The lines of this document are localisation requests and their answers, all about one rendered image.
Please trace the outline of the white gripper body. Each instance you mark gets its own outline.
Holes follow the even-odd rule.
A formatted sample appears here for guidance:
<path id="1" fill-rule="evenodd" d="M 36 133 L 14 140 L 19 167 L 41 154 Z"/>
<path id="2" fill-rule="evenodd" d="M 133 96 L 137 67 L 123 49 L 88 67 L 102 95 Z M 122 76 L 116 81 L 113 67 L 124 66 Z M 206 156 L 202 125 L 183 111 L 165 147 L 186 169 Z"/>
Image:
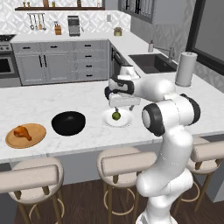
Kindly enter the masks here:
<path id="1" fill-rule="evenodd" d="M 136 106 L 140 104 L 141 99 L 131 96 L 123 96 L 120 94 L 110 94 L 108 98 L 108 105 L 111 108 L 118 108 L 118 107 L 126 107 L 126 106 Z"/>

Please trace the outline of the black bowl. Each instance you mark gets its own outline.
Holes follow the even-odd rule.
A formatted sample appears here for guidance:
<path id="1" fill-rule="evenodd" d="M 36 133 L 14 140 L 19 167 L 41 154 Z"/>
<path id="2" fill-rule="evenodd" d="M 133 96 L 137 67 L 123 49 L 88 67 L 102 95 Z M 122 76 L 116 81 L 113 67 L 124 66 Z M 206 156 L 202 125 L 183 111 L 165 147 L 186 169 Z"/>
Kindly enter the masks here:
<path id="1" fill-rule="evenodd" d="M 79 134 L 86 125 L 86 117 L 77 111 L 65 111 L 52 119 L 53 130 L 62 136 Z"/>

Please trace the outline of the brown chicken drumstick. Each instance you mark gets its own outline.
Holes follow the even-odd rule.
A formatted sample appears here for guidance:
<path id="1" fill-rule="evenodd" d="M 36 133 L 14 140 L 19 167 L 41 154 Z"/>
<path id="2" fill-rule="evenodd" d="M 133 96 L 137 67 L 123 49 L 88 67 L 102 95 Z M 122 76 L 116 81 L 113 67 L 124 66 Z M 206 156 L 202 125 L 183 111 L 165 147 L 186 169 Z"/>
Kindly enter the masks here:
<path id="1" fill-rule="evenodd" d="M 28 141 L 32 140 L 32 137 L 29 135 L 28 130 L 26 127 L 23 126 L 17 126 L 13 130 L 14 136 L 15 137 L 25 137 Z"/>

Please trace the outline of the white round plate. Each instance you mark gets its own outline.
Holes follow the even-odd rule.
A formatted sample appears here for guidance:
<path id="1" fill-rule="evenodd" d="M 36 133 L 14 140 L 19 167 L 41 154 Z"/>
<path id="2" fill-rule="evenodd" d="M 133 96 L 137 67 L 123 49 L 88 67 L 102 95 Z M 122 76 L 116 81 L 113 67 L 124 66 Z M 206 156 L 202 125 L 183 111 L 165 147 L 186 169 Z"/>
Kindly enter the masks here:
<path id="1" fill-rule="evenodd" d="M 112 118 L 112 114 L 115 113 L 116 110 L 114 108 L 110 108 L 102 113 L 101 115 L 102 121 L 106 125 L 115 127 L 115 128 L 124 128 L 133 123 L 134 116 L 130 111 L 126 109 L 122 109 L 122 108 L 119 108 L 118 111 L 121 115 L 121 117 L 118 120 L 114 120 Z"/>

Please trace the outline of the black dishwasher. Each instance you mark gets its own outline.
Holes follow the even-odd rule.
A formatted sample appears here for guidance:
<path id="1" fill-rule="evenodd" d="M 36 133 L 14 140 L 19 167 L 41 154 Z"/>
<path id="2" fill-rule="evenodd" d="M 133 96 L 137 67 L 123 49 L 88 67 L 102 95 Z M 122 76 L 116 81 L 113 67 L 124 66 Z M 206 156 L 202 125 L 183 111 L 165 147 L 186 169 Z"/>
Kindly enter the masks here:
<path id="1" fill-rule="evenodd" d="M 122 66 L 128 66 L 130 63 L 112 46 L 110 49 L 110 75 L 118 75 Z"/>

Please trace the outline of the dark sink basin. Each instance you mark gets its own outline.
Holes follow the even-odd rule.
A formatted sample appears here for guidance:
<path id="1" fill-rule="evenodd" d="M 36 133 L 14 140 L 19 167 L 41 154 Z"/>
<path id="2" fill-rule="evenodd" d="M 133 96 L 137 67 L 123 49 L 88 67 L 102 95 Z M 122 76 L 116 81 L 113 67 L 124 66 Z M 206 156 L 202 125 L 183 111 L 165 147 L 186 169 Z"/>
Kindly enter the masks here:
<path id="1" fill-rule="evenodd" d="M 136 54 L 129 56 L 145 74 L 172 73 L 178 65 L 169 61 L 162 53 Z"/>

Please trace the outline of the silver tap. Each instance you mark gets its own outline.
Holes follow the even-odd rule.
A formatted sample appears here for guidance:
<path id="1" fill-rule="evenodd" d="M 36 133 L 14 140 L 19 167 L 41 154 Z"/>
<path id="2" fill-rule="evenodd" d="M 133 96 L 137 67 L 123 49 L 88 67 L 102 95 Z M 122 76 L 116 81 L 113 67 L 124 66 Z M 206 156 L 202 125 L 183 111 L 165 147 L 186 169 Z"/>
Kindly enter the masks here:
<path id="1" fill-rule="evenodd" d="M 171 46 L 169 49 L 159 47 L 159 46 L 154 46 L 154 48 L 162 51 L 167 51 L 168 52 L 168 63 L 172 63 L 174 57 L 175 57 L 175 49 L 173 46 Z"/>

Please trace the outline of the white paper towel roll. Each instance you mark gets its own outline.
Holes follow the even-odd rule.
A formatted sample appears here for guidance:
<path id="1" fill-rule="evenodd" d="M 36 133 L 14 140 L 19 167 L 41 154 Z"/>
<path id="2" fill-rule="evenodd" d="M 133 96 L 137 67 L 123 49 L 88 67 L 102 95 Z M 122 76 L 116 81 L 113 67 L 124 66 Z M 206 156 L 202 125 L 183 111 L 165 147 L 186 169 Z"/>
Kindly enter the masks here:
<path id="1" fill-rule="evenodd" d="M 190 87 L 192 84 L 193 69 L 198 54 L 195 52 L 182 52 L 178 60 L 178 69 L 175 84 L 180 87 Z"/>

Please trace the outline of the grey cupboard run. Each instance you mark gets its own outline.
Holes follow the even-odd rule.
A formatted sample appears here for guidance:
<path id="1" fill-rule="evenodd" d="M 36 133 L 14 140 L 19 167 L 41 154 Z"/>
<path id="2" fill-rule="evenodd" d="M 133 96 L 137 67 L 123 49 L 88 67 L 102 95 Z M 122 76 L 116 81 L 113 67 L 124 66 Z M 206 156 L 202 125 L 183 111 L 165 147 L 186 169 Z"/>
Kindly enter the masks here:
<path id="1" fill-rule="evenodd" d="M 24 86 L 108 78 L 107 40 L 13 43 Z"/>

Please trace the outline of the silver coffee machine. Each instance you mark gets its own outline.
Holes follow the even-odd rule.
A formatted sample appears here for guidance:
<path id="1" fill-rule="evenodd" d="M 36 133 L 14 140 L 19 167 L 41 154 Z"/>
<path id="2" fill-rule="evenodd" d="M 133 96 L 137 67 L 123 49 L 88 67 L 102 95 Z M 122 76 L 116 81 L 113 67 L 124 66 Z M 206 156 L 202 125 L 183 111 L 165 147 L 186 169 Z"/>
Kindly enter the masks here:
<path id="1" fill-rule="evenodd" d="M 71 37 L 80 36 L 80 20 L 78 16 L 68 16 L 68 32 Z"/>

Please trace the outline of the black framed window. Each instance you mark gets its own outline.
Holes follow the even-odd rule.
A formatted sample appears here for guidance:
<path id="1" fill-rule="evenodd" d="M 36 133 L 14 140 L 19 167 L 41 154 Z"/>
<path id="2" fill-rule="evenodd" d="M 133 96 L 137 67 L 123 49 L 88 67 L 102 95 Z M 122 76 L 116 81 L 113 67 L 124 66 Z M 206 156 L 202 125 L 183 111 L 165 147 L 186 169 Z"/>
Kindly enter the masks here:
<path id="1" fill-rule="evenodd" d="M 185 50 L 224 76 L 224 0 L 196 0 Z"/>

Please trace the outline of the silver stove with oven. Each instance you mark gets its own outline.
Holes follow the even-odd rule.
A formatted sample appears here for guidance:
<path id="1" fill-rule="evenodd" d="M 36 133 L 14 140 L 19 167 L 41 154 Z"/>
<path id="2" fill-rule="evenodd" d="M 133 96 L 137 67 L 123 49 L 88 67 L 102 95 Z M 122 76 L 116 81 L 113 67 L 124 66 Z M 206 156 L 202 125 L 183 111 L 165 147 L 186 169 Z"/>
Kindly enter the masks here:
<path id="1" fill-rule="evenodd" d="M 20 87 L 21 80 L 11 40 L 15 34 L 0 34 L 0 88 Z"/>

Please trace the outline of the grey wall cupboards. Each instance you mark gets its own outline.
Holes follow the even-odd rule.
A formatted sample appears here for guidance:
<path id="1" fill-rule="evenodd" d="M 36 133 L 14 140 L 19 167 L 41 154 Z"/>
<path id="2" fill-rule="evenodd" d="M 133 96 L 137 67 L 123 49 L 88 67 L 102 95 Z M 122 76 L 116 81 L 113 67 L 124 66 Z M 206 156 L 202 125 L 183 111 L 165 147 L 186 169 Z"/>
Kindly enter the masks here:
<path id="1" fill-rule="evenodd" d="M 179 24 L 186 0 L 118 0 L 118 9 L 153 25 Z"/>

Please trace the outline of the dark wooden wall shelf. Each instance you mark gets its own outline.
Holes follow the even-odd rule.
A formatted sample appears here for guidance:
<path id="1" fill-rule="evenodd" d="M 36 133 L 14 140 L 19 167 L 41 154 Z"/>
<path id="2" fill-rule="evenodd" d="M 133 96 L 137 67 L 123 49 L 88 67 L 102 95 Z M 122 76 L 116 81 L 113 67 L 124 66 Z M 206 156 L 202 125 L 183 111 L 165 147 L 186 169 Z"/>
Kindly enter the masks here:
<path id="1" fill-rule="evenodd" d="M 15 11 L 105 11 L 105 7 L 17 7 Z"/>

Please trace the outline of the rail with hanging tools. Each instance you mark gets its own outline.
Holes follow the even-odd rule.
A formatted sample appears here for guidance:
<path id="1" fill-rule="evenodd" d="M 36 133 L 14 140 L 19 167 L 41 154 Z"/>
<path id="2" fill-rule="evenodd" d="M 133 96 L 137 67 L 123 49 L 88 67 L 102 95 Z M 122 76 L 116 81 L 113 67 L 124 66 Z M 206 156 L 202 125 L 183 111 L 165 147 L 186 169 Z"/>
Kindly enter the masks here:
<path id="1" fill-rule="evenodd" d="M 45 14 L 44 13 L 28 13 L 30 19 L 30 28 L 32 31 L 45 31 Z"/>

